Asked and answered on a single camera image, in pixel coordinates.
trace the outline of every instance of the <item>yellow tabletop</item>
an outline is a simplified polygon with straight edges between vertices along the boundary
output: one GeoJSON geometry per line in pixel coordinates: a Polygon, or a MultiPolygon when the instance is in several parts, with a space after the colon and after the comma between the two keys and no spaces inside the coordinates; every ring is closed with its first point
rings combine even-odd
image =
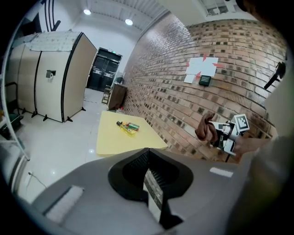
{"type": "Polygon", "coordinates": [[[100,157],[109,157],[122,152],[142,148],[166,149],[167,144],[142,117],[103,111],[99,123],[96,153],[100,157]],[[139,125],[139,131],[130,137],[120,129],[116,122],[139,125]]]}

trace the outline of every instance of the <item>paper on wall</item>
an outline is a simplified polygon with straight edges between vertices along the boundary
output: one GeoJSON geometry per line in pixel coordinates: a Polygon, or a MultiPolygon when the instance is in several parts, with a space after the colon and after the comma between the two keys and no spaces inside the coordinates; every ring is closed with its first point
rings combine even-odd
{"type": "Polygon", "coordinates": [[[186,69],[185,74],[198,74],[213,77],[216,72],[216,66],[219,58],[217,57],[206,57],[203,61],[203,57],[191,58],[189,67],[186,69]]]}
{"type": "Polygon", "coordinates": [[[195,79],[195,74],[187,74],[184,80],[184,83],[190,83],[192,84],[195,79]]]}

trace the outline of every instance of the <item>black cable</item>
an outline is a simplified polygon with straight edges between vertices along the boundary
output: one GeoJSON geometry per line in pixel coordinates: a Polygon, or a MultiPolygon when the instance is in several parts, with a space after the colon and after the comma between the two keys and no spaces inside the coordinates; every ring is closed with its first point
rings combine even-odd
{"type": "Polygon", "coordinates": [[[228,162],[229,158],[230,158],[230,154],[228,154],[228,156],[226,157],[226,161],[225,162],[228,162]]]}
{"type": "Polygon", "coordinates": [[[54,20],[54,0],[52,0],[52,21],[53,21],[53,27],[55,26],[55,20],[54,20]]]}
{"type": "Polygon", "coordinates": [[[52,31],[51,17],[50,17],[50,0],[48,2],[48,17],[49,17],[50,31],[52,31]]]}
{"type": "Polygon", "coordinates": [[[44,4],[45,4],[45,6],[44,6],[44,10],[45,10],[45,21],[46,21],[47,32],[49,32],[48,22],[47,22],[46,2],[47,2],[47,1],[45,1],[45,3],[44,3],[44,4]]]}
{"type": "Polygon", "coordinates": [[[33,176],[33,177],[35,177],[35,179],[36,179],[37,181],[39,181],[40,184],[42,184],[45,188],[47,188],[46,185],[43,184],[43,183],[42,183],[42,182],[41,182],[36,176],[34,176],[32,173],[29,172],[28,174],[31,175],[31,176],[33,176]]]}

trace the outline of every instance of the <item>black device on wall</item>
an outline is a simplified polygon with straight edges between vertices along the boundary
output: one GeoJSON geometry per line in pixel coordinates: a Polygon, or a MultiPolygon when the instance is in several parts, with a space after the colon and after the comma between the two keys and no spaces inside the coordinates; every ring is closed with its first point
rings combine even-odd
{"type": "Polygon", "coordinates": [[[202,75],[199,80],[199,85],[209,86],[211,81],[211,76],[202,75]]]}
{"type": "Polygon", "coordinates": [[[99,48],[90,72],[87,88],[103,92],[106,86],[111,86],[121,58],[122,55],[115,53],[115,51],[99,48]]]}
{"type": "Polygon", "coordinates": [[[273,84],[274,81],[278,81],[280,82],[278,78],[278,76],[280,77],[280,79],[283,78],[283,76],[286,73],[286,64],[284,62],[279,62],[277,64],[277,69],[275,74],[272,76],[272,78],[267,82],[267,84],[265,84],[264,89],[268,89],[270,87],[270,85],[273,84]]]}

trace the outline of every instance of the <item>yellow bottle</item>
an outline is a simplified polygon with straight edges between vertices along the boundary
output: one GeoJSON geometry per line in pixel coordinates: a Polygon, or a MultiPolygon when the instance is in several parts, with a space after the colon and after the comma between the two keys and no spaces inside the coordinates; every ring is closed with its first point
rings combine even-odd
{"type": "Polygon", "coordinates": [[[127,133],[129,136],[134,136],[135,135],[135,131],[132,130],[131,128],[129,128],[125,123],[123,122],[116,122],[116,124],[125,132],[127,133]]]}

